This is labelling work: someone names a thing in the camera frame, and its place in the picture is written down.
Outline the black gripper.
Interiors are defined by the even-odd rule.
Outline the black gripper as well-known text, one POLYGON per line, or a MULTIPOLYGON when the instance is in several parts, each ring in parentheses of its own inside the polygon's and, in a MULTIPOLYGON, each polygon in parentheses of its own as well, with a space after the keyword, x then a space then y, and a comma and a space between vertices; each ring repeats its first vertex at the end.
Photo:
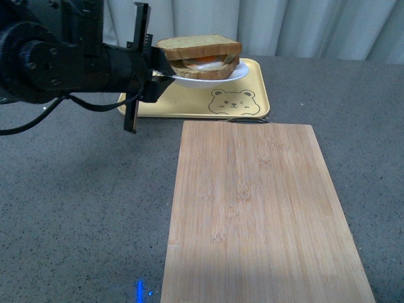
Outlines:
POLYGON ((148 33, 151 7, 147 3, 135 2, 136 20, 133 40, 126 47, 105 47, 111 63, 110 91, 123 91, 126 98, 124 130, 137 131, 137 117, 141 102, 155 103, 174 82, 174 71, 165 52, 152 46, 153 35, 148 33), (153 71, 168 76, 152 76, 153 71))

